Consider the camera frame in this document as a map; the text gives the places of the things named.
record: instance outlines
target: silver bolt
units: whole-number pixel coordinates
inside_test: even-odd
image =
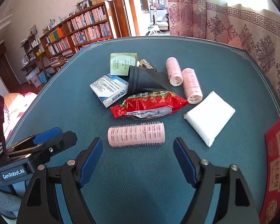
[[[40,171],[43,170],[44,168],[45,168],[45,165],[43,165],[43,164],[41,164],[37,167],[37,169],[40,170]]]
[[[69,165],[69,166],[73,166],[75,163],[76,163],[76,161],[73,159],[67,161],[67,165]]]
[[[237,165],[235,165],[235,164],[232,164],[230,167],[234,171],[237,171],[239,169],[239,167]]]
[[[210,162],[208,160],[202,159],[201,163],[205,166],[207,166]]]

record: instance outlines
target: green tablecloth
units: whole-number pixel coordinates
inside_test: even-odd
[[[109,73],[113,52],[136,52],[158,71],[176,57],[181,69],[195,69],[204,97],[215,91],[236,112],[208,148],[183,118],[187,105],[173,115],[155,119],[165,125],[162,145],[114,149],[107,130],[114,125],[140,123],[115,119],[89,85]],[[172,91],[184,96],[183,87]],[[194,189],[186,183],[172,149],[181,136],[200,158],[217,166],[237,164],[260,212],[266,186],[267,158],[264,134],[280,117],[280,103],[271,84],[247,52],[221,43],[185,37],[134,37],[93,43],[68,62],[42,89],[15,127],[8,143],[60,127],[78,136],[77,144],[56,155],[48,166],[64,164],[102,138],[104,152],[82,193],[97,224],[180,223]],[[71,223],[61,186],[57,186],[65,223]],[[219,186],[214,190],[208,217],[212,223]]]

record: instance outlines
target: white tissue pack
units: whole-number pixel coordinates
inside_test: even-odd
[[[235,109],[212,91],[199,105],[184,115],[202,140],[210,147]]]

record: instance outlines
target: white line border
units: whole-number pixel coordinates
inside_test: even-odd
[[[105,43],[110,43],[110,42],[117,42],[117,41],[126,41],[126,40],[141,40],[141,39],[171,39],[171,40],[184,40],[184,41],[193,41],[193,42],[198,42],[198,43],[205,43],[205,44],[211,44],[211,45],[215,45],[215,46],[220,46],[220,47],[224,47],[227,49],[230,49],[232,52],[237,53],[238,55],[241,55],[244,59],[247,60],[246,57],[243,56],[243,52],[248,56],[248,61],[250,61],[250,63],[252,64],[252,66],[255,68],[255,70],[257,71],[258,75],[261,77],[262,81],[264,82],[267,90],[269,91],[272,100],[276,106],[277,112],[280,116],[280,108],[278,105],[278,102],[274,96],[274,93],[272,92],[269,84],[267,83],[266,79],[264,78],[264,76],[262,75],[260,68],[254,64],[254,62],[251,60],[250,55],[245,51],[245,50],[241,50],[237,47],[234,46],[230,46],[230,45],[226,45],[220,42],[215,42],[215,41],[210,41],[210,40],[205,40],[205,39],[199,39],[199,38],[189,38],[189,37],[175,37],[175,36],[146,36],[146,37],[128,37],[128,38],[119,38],[119,39],[112,39],[112,40],[106,40],[103,42],[96,42],[96,43],[92,43],[90,44],[83,52],[81,52],[76,58],[74,58],[72,61],[66,63],[62,69],[45,85],[45,87],[40,91],[40,93],[37,95],[35,101],[32,103],[32,105],[30,105],[29,110],[27,112],[25,112],[25,114],[21,117],[20,121],[17,123],[16,128],[12,131],[12,135],[10,136],[10,138],[8,139],[8,143],[7,146],[9,146],[11,144],[11,142],[13,141],[16,133],[18,132],[19,128],[21,127],[23,121],[25,120],[25,118],[27,117],[27,115],[30,113],[30,111],[34,108],[34,106],[36,105],[36,103],[39,101],[39,99],[41,98],[41,96],[47,91],[47,89],[49,88],[49,86],[56,80],[56,78],[58,78],[66,68],[68,68],[71,64],[73,64],[81,55],[83,55],[86,51],[92,50],[93,48],[103,45]]]

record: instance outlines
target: light green carton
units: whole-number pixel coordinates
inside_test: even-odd
[[[111,53],[110,74],[116,76],[127,76],[130,65],[137,65],[137,53]]]

